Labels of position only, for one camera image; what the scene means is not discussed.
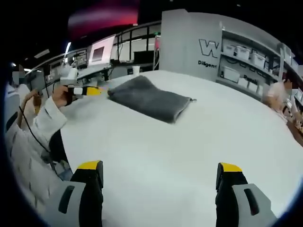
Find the gray towel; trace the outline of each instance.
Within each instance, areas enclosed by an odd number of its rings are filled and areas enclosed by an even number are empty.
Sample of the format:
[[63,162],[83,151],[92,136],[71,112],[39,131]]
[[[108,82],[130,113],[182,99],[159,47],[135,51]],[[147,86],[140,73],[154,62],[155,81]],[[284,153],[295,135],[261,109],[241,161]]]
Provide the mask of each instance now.
[[108,91],[112,101],[164,122],[175,122],[192,100],[156,88],[144,76],[135,77]]

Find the desk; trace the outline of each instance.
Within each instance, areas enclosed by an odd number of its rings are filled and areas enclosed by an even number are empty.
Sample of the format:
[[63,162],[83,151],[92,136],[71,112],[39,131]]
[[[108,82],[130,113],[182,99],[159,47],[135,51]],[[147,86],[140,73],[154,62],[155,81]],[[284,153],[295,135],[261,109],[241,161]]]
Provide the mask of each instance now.
[[[105,226],[215,226],[217,165],[242,168],[279,216],[298,189],[303,148],[285,122],[232,88],[167,71],[141,73],[160,89],[196,98],[175,124],[135,112],[106,95],[62,108],[62,140],[73,171],[104,162]],[[132,75],[108,81],[115,87]]]

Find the computer screen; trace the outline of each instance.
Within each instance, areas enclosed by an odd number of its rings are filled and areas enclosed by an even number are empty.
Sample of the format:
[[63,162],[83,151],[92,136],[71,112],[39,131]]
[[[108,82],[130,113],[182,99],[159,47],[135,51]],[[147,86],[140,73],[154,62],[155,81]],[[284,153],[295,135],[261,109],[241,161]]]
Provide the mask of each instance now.
[[115,36],[113,35],[93,43],[88,66],[109,63]]

